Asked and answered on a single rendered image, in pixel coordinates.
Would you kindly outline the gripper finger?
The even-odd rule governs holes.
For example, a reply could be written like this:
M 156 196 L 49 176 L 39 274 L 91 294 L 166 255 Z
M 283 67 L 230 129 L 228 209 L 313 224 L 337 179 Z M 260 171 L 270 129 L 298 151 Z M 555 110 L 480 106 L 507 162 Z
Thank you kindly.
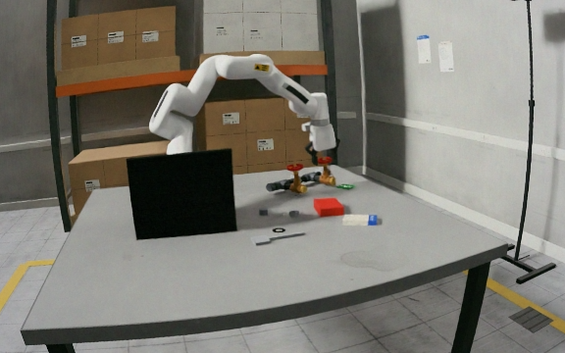
M 317 158 L 317 153 L 318 151 L 316 151 L 313 147 L 312 151 L 310 151 L 310 147 L 313 145 L 313 140 L 305 147 L 305 150 L 307 151 L 308 154 L 310 154 L 312 156 L 312 163 L 315 166 L 318 166 L 318 158 Z
M 339 143 L 340 143 L 340 139 L 336 138 L 336 139 L 335 139 L 335 147 L 334 147 L 334 148 L 331 148 L 331 149 L 332 149 L 332 150 L 331 150 L 331 158 L 332 158 L 333 160 L 335 160 L 335 161 L 336 161 L 336 150 L 337 150 L 337 147 L 338 147 L 338 144 L 339 144 Z

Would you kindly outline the green square tag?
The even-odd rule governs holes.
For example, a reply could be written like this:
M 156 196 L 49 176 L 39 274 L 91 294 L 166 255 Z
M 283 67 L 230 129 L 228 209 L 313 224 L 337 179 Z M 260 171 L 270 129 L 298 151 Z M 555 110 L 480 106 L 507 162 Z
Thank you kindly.
M 348 190 L 353 188 L 353 187 L 355 187 L 355 185 L 344 184 L 344 183 L 337 186 L 337 188 L 343 188 L 343 189 L 348 189 Z

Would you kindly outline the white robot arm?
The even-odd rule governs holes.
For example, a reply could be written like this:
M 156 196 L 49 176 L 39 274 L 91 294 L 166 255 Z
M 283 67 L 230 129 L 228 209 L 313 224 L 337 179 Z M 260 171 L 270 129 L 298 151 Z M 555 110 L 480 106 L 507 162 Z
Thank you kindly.
M 330 124 L 327 95 L 325 93 L 310 94 L 280 72 L 268 56 L 261 54 L 253 54 L 248 57 L 218 55 L 207 59 L 199 67 L 188 86 L 189 89 L 174 83 L 163 94 L 151 118 L 149 128 L 153 133 L 171 140 L 167 154 L 192 152 L 192 123 L 170 111 L 175 110 L 187 116 L 196 116 L 218 76 L 227 79 L 256 78 L 270 91 L 289 100 L 291 111 L 311 116 L 311 122 L 302 125 L 305 131 L 310 130 L 311 126 Z

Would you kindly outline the red rectangular block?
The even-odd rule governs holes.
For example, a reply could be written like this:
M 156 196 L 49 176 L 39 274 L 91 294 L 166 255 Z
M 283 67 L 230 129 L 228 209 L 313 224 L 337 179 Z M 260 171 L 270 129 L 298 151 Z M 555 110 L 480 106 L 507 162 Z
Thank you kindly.
M 343 206 L 336 198 L 314 199 L 314 208 L 321 218 L 343 216 Z

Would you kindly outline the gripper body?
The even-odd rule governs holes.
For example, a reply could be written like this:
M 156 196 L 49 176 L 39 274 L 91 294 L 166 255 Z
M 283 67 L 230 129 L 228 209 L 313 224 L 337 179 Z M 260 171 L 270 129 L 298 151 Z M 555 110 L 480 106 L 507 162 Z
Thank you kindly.
M 317 137 L 317 138 L 316 138 Z M 313 140 L 311 149 L 323 151 L 335 147 L 334 129 L 331 124 L 327 126 L 311 126 L 310 142 Z

